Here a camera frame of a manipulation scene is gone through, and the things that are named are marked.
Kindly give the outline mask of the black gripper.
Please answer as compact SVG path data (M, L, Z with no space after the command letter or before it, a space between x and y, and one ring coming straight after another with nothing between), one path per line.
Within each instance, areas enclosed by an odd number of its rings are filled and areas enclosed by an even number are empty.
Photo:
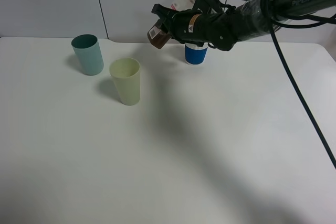
M224 13L178 12L161 4L154 4L151 13L156 14L172 38L182 44L211 44L215 49L229 51L238 42Z

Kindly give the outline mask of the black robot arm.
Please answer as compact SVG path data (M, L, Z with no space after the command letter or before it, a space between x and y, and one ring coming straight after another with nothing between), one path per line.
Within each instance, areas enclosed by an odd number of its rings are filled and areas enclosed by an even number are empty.
M152 13L159 17L159 28L181 44L195 44L229 51L246 41L289 28L289 19L310 19L300 29L335 23L315 12L335 6L335 0L196 0L191 9L177 11L155 4Z

